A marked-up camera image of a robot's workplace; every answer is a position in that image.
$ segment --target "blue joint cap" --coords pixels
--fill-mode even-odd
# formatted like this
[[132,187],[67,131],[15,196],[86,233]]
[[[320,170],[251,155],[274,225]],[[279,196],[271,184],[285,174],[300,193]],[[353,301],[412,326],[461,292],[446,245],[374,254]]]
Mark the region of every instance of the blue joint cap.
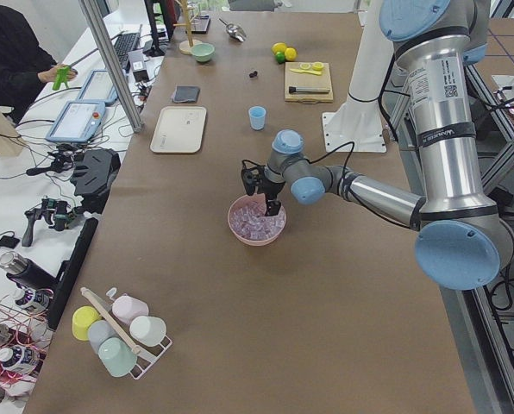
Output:
[[408,41],[433,26],[450,0],[385,0],[379,11],[379,28],[390,41]]
[[313,204],[322,198],[326,190],[317,177],[303,177],[291,185],[291,194],[301,204]]
[[281,154],[297,154],[303,149],[303,137],[292,129],[282,129],[273,141],[273,150]]
[[462,63],[464,66],[473,65],[474,63],[478,63],[480,60],[485,58],[485,54],[487,52],[487,44],[477,46],[473,49],[467,50],[462,55]]
[[486,285],[500,270],[492,241],[474,226],[455,220],[425,226],[414,253],[423,272],[448,289],[467,291]]

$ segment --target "light blue cup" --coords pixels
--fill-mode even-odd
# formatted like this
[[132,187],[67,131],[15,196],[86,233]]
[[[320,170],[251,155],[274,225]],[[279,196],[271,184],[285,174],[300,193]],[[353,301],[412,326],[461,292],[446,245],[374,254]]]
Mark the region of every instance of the light blue cup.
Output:
[[104,342],[112,336],[117,337],[117,333],[108,321],[100,320],[94,322],[88,329],[88,340],[91,343],[94,353],[98,355],[98,351]]
[[252,106],[249,108],[249,123],[251,128],[259,131],[265,127],[266,109],[262,106]]
[[136,355],[119,338],[110,338],[100,345],[98,356],[112,377],[127,375],[136,365]]

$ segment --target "blue cup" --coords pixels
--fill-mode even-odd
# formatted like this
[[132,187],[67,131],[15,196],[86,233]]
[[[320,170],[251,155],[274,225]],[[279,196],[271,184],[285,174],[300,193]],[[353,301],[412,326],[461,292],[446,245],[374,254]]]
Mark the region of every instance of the blue cup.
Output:
[[259,131],[265,127],[266,109],[262,106],[252,106],[249,108],[249,122],[251,128]]
[[136,355],[119,338],[104,341],[100,345],[98,356],[112,377],[127,375],[136,365]]

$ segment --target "white tray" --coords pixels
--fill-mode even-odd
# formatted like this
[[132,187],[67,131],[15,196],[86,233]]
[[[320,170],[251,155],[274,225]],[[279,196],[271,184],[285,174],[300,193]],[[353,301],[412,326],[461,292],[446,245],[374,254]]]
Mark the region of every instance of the white tray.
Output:
[[166,106],[160,112],[150,149],[155,153],[196,153],[202,146],[207,109]]

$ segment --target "lemon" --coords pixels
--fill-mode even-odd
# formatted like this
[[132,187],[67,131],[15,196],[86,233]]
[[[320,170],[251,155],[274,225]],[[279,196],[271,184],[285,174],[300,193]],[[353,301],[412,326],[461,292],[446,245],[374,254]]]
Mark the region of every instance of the lemon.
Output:
[[288,62],[293,62],[297,58],[298,52],[293,47],[288,47],[284,51],[284,56]]
[[273,47],[272,47],[274,54],[276,54],[278,52],[284,53],[286,49],[287,49],[287,45],[285,43],[274,43]]

